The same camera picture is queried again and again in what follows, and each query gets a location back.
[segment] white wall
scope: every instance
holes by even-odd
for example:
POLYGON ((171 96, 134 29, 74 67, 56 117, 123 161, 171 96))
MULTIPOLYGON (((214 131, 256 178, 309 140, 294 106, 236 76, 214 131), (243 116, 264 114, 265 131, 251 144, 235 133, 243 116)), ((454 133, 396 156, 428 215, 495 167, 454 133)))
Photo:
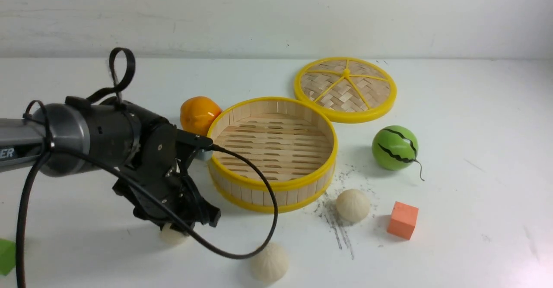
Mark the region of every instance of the white wall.
POLYGON ((553 58, 553 0, 0 0, 0 56, 553 58))

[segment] green object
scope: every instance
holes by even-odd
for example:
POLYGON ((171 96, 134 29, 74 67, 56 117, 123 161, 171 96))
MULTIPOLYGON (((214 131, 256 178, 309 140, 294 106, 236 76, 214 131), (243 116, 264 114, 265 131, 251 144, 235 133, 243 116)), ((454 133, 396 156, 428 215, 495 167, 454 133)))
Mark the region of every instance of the green object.
POLYGON ((388 170, 400 170, 417 161, 419 143, 409 129, 392 125, 377 133, 372 150, 380 166, 388 170))
POLYGON ((0 238, 0 275, 8 275, 16 266, 16 243, 0 238))

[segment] yellow rim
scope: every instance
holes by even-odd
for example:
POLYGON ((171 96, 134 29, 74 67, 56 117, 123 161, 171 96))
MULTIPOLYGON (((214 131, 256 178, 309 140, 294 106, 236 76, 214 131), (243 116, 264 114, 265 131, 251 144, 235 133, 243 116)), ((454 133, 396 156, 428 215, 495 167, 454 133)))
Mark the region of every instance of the yellow rim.
MULTIPOLYGON (((334 71, 314 70, 314 71, 310 71, 310 72, 314 72, 314 73, 325 72, 325 73, 337 74, 337 75, 340 75, 340 76, 342 75, 342 74, 340 74, 338 72, 334 72, 334 71)), ((343 79, 344 78, 342 77, 342 78, 340 78, 339 81, 334 82, 334 84, 332 84, 328 89, 326 89, 326 91, 324 91, 324 93, 322 93, 322 95, 324 95, 327 91, 329 91, 332 88, 333 85, 337 84, 340 81, 343 82, 343 79)), ((300 72, 298 74, 296 74, 296 79, 294 79, 294 94, 296 95, 296 98, 299 101, 301 101, 303 103, 306 103, 311 109, 314 109, 315 111, 319 111, 320 113, 323 113, 324 115, 326 115, 326 117, 328 117, 328 119, 330 121, 334 121, 334 122, 338 122, 338 123, 354 124, 354 123, 364 123, 366 121, 372 121, 372 120, 378 119, 379 117, 382 117, 383 115, 388 113, 391 110, 391 108, 394 106, 395 97, 397 96, 397 88, 395 86, 394 80, 391 78, 391 76, 389 74, 387 74, 386 71, 382 70, 380 67, 375 66, 374 64, 372 64, 370 62, 367 62, 367 61, 364 61, 364 60, 359 60, 359 59, 356 59, 356 58, 350 58, 350 57, 330 57, 330 58, 324 58, 324 59, 321 59, 321 60, 314 61, 314 62, 306 65, 305 67, 303 67, 302 70, 300 70, 300 72), (329 60, 346 60, 346 68, 347 68, 350 61, 360 62, 362 64, 366 64, 367 66, 373 67, 375 70, 377 70, 382 75, 384 75, 385 79, 378 78, 378 77, 372 77, 372 76, 367 76, 367 77, 377 79, 379 81, 388 82, 390 84, 390 95, 388 96, 386 101, 384 103, 382 103, 381 105, 379 105, 378 107, 370 108, 369 104, 367 103, 367 101, 365 101, 365 98, 363 97, 363 95, 361 95, 361 92, 359 91, 357 86, 355 86, 355 84, 349 78, 346 78, 346 80, 351 84, 352 88, 357 92, 359 97, 363 100, 363 102, 365 102, 367 107, 369 107, 369 110, 362 111, 362 112, 345 112, 345 111, 336 111, 336 110, 327 109, 325 107, 322 107, 322 106, 318 105, 316 102, 309 99, 309 97, 307 97, 305 95, 304 91, 302 90, 302 76, 307 72, 307 70, 309 68, 314 67, 317 64, 320 64, 322 62, 329 61, 329 60)))
MULTIPOLYGON (((233 195, 229 194, 227 191, 223 190, 223 188, 219 186, 217 181, 215 181, 215 179, 213 178, 213 175, 211 174, 211 172, 210 172, 210 176, 211 176, 211 180, 213 180, 213 184, 215 185, 215 188, 217 189, 217 191, 219 191, 219 193, 223 195, 225 199, 227 199, 229 202, 233 203, 234 205, 237 205, 239 207, 242 207, 243 209, 247 209, 255 212, 263 212, 263 213, 274 212, 273 206, 254 205, 254 204, 247 203, 241 199, 235 198, 233 195)), ((304 201, 296 203, 294 205, 279 206, 278 212, 279 213, 290 212, 290 211, 304 208, 305 206, 316 201, 316 199, 318 199, 326 191, 326 189, 328 189, 328 186, 330 186, 331 183, 332 183, 332 177, 330 177, 330 179, 324 184, 324 187, 320 189, 318 192, 316 192, 313 196, 305 199, 304 201)))
MULTIPOLYGON (((320 176, 322 176, 322 174, 324 174, 332 166, 332 164, 334 164, 334 161, 336 160, 336 154, 338 152, 338 138, 336 137, 336 131, 334 131, 334 127, 332 126, 332 123, 328 120, 326 115, 324 115, 324 113, 322 113, 322 112, 320 112, 316 109, 313 109, 313 107, 311 105, 309 105, 307 103, 304 103, 302 101, 297 101, 295 99, 284 98, 284 97, 262 97, 262 98, 255 98, 255 99, 250 99, 248 101, 243 101, 241 103, 237 103, 236 105, 233 105, 232 107, 229 107, 229 109, 227 109, 224 112, 222 112, 221 114, 219 114, 219 116, 213 121, 213 124, 211 124, 211 126, 209 128, 209 131, 207 131, 207 136, 211 138, 211 132, 212 132, 213 128, 215 127, 215 125, 217 124, 217 122, 219 122, 219 120, 221 118, 223 118, 223 116, 225 116, 227 113, 229 113, 232 109, 235 109, 235 108, 240 107, 242 105, 254 103, 254 102, 257 102, 257 101, 290 101, 290 102, 293 102, 293 103, 303 105, 304 107, 306 107, 308 109, 312 109, 314 112, 316 112, 318 115, 320 115, 322 117, 322 119, 324 119, 326 124, 330 127, 330 130, 332 131, 332 138, 334 139, 334 146, 332 147, 332 152, 330 153, 330 156, 328 157, 328 160, 326 160, 326 162, 324 162, 324 164, 322 166, 320 166, 314 172, 312 172, 312 173, 310 173, 306 176, 303 176, 301 178, 297 178, 297 179, 294 179, 294 180, 288 180, 288 181, 271 181, 271 187, 273 188, 273 190, 274 191, 294 190, 294 189, 297 189, 297 188, 301 188, 306 183, 314 182, 315 180, 320 178, 320 176)), ((223 164, 221 164, 221 162, 219 162, 219 160, 217 160, 217 158, 215 158, 215 156, 211 157, 211 162, 213 163, 215 168, 217 168, 219 170, 219 173, 222 176, 224 176, 225 178, 227 178, 229 180, 233 180, 233 181, 239 183, 240 186, 245 187, 245 188, 250 188, 252 190, 261 190, 261 191, 266 191, 267 190, 267 188, 265 187, 265 184, 263 183, 263 181, 249 179, 249 178, 246 178, 246 177, 241 176, 239 174, 235 174, 234 172, 231 172, 228 168, 226 168, 223 164)))

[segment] gray arm segment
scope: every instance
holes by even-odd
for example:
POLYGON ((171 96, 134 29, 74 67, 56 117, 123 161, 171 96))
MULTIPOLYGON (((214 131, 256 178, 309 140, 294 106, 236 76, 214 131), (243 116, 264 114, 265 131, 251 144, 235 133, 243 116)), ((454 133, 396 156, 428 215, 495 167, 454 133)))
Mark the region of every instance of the gray arm segment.
POLYGON ((25 168, 40 155, 45 129, 23 119, 0 119, 0 172, 25 168))

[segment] bamboo steamer lid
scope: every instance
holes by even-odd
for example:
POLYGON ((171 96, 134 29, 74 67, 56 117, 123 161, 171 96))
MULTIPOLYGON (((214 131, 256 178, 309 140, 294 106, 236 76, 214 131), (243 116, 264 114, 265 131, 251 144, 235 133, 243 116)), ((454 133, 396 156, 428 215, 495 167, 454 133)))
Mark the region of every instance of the bamboo steamer lid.
POLYGON ((338 123, 363 123, 393 107, 397 89, 380 67, 355 58, 333 57, 306 65, 294 80, 294 93, 338 123))

